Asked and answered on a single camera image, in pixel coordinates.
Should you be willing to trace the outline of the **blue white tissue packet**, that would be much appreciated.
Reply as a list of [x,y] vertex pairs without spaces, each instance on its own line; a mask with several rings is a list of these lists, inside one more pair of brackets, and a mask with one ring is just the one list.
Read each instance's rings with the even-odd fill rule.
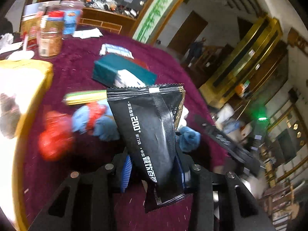
[[123,56],[123,57],[128,57],[130,59],[134,59],[131,51],[129,51],[128,49],[126,49],[124,47],[116,46],[116,45],[113,45],[113,44],[107,44],[107,43],[102,44],[101,49],[99,51],[99,55],[103,56],[103,55],[106,55],[106,54],[109,54],[109,53],[117,54],[117,55],[120,55],[120,56]]

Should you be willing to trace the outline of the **blue label plastic jar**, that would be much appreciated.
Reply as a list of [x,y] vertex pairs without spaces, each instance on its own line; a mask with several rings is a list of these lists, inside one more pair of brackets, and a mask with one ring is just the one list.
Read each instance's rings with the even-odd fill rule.
[[86,0],[61,0],[61,9],[64,11],[63,35],[73,35],[77,28]]

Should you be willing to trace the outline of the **teal tissue box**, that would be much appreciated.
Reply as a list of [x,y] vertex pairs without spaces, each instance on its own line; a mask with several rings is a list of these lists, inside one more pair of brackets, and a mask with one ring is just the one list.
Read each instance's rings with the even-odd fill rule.
[[116,76],[121,70],[129,71],[145,85],[154,85],[157,78],[156,74],[122,56],[107,54],[94,61],[92,79],[107,87],[114,87]]

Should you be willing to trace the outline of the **brown snack jar red lid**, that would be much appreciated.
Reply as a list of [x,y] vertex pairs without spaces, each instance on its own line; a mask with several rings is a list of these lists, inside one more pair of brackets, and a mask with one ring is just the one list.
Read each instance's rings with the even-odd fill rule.
[[37,36],[39,55],[44,58],[58,55],[62,48],[64,12],[49,11],[41,18]]

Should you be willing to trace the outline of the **bamboo painted pillar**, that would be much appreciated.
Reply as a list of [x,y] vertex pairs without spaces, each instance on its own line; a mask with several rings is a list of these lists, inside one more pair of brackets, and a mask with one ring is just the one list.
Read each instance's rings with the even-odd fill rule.
[[133,34],[133,39],[146,43],[173,2],[175,0],[153,0]]

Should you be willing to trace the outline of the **black snack pouch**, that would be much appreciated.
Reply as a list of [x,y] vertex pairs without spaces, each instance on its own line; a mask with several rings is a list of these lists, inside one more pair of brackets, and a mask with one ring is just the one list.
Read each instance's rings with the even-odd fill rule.
[[145,212],[180,201],[185,176],[176,129],[185,90],[181,84],[107,90],[107,100],[132,164],[147,185]]

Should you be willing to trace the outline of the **yellow cardboard box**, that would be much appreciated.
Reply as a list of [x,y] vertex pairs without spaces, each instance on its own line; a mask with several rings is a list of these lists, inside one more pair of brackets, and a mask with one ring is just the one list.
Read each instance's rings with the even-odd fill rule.
[[52,80],[50,62],[1,61],[1,92],[15,97],[21,113],[15,137],[1,136],[1,210],[15,230],[29,227],[24,203],[23,159],[37,110]]

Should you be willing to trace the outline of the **red plastic bag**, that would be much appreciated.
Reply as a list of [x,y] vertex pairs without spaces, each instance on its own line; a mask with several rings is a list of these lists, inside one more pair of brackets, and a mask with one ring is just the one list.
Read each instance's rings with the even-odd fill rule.
[[39,136],[39,152],[46,161],[58,161],[73,147],[72,117],[51,110],[45,114],[44,126]]

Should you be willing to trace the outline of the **blue towel with red band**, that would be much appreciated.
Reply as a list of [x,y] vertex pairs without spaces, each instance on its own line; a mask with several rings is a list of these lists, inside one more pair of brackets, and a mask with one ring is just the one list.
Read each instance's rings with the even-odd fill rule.
[[72,131],[91,134],[101,141],[115,141],[120,138],[107,99],[90,102],[77,109],[72,115]]

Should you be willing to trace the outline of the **maroon tablecloth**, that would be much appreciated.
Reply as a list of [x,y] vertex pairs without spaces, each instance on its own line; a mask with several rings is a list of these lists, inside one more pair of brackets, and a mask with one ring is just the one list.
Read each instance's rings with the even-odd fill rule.
[[[189,111],[187,124],[191,128],[199,130],[199,125],[195,123],[196,116],[211,120],[204,98],[186,71],[163,50],[109,32],[104,32],[100,38],[65,39],[61,53],[50,59],[53,81],[40,100],[23,159],[23,188],[26,191],[24,212],[27,224],[33,222],[70,172],[94,172],[124,150],[125,144],[121,140],[104,142],[89,134],[77,134],[74,149],[57,162],[42,159],[38,149],[46,112],[56,110],[72,114],[75,111],[74,107],[62,102],[65,94],[103,88],[102,84],[92,79],[92,72],[104,43],[130,50],[136,59],[147,64],[149,70],[156,74],[157,84],[183,84],[186,90],[184,104]],[[191,197],[149,213],[144,211],[144,199],[145,190],[140,179],[132,177],[126,193],[115,195],[114,209],[118,230],[187,230]]]

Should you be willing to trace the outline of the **brown fuzzy item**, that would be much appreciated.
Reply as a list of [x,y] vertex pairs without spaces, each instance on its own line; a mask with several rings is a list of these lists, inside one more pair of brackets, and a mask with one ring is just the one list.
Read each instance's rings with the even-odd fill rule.
[[8,139],[15,137],[21,113],[13,96],[1,93],[1,133]]

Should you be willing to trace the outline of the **white paper sheet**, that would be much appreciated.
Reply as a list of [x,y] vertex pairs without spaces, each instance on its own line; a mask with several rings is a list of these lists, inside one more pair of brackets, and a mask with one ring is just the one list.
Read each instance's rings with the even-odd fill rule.
[[81,39],[99,38],[102,36],[103,34],[98,28],[94,28],[90,30],[79,30],[73,33],[74,38],[81,38]]

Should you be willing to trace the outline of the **wooden cabinet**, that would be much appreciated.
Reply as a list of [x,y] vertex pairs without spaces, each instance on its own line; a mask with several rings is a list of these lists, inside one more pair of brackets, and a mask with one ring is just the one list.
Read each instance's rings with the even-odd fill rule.
[[105,31],[128,36],[135,21],[136,19],[125,15],[84,7],[78,24],[98,27]]

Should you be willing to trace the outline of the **red yellow green sponge pack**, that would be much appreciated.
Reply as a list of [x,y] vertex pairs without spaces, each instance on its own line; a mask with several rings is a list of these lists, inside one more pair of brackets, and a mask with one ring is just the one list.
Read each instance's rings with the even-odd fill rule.
[[101,101],[106,98],[106,90],[79,91],[66,94],[63,98],[63,102],[66,105],[79,105]]

